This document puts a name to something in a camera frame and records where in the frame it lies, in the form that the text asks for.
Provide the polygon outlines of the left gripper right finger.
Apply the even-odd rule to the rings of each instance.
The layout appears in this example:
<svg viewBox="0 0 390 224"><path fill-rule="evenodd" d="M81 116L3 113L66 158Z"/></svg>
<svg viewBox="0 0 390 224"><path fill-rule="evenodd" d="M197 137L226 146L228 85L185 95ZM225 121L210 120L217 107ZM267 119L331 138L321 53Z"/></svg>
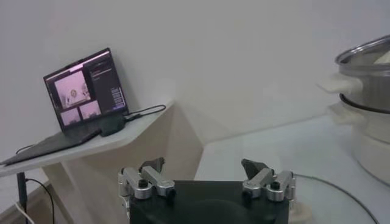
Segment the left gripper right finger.
<svg viewBox="0 0 390 224"><path fill-rule="evenodd" d="M241 165L247 175L242 183L246 200L260 198L263 194L269 201L281 202L296 199L296 178L292 171L276 173L265 163L242 159Z"/></svg>

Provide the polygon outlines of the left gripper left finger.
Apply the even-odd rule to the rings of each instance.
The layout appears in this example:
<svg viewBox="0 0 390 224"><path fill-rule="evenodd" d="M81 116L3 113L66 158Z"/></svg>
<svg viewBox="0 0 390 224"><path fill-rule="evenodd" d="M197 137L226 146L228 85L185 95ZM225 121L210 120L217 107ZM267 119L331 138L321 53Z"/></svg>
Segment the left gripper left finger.
<svg viewBox="0 0 390 224"><path fill-rule="evenodd" d="M175 182L161 174L164 164L165 159L159 157L143 162L138 169L123 167L118 172L118 194L126 213L130 213L132 199L148 200L153 191L167 200L176 196Z"/></svg>

